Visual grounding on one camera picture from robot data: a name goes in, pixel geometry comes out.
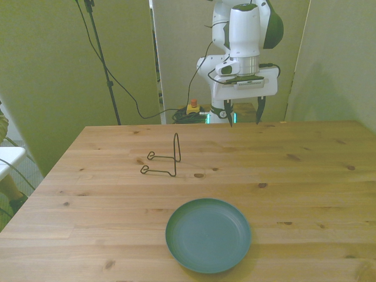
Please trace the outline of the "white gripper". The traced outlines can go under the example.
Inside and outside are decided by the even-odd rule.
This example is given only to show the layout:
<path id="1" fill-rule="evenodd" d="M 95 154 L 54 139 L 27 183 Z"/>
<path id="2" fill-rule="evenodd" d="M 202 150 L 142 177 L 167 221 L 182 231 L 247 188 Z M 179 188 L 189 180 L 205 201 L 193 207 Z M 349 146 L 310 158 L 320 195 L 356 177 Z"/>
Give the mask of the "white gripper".
<path id="1" fill-rule="evenodd" d="M 213 84 L 213 98 L 224 100 L 224 110 L 230 126 L 233 126 L 233 104 L 231 99 L 257 98 L 256 124 L 266 105 L 266 96 L 277 93 L 278 67 L 260 69 L 250 76 L 216 76 Z"/>

